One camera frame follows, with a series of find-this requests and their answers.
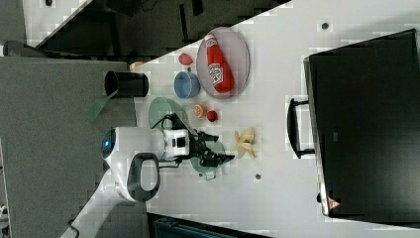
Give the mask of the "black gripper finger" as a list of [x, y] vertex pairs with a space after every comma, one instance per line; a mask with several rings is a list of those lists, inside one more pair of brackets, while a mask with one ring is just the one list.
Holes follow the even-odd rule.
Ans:
[[198, 132], [198, 141], [199, 142], [217, 142], [219, 140], [218, 136], [209, 135], [205, 132], [199, 131]]
[[215, 153], [213, 151], [206, 151], [200, 159], [202, 167], [219, 167], [224, 163], [230, 162], [234, 159], [233, 155], [226, 155]]

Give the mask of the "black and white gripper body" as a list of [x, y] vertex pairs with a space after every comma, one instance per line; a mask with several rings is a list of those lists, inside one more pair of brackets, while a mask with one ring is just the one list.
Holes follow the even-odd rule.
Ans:
[[161, 160], [171, 162], [179, 157], [190, 156], [190, 144], [193, 139], [198, 138], [198, 133], [195, 130], [189, 131], [187, 129], [166, 130], [163, 131], [163, 153]]

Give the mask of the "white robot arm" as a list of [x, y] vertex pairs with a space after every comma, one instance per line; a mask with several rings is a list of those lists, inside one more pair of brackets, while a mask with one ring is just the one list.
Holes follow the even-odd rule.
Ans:
[[93, 195], [59, 238], [95, 238], [99, 228], [121, 202], [146, 202], [160, 185], [159, 164], [195, 158], [204, 167], [218, 168], [234, 159], [209, 148], [218, 138], [194, 129], [116, 127], [102, 144], [108, 166]]

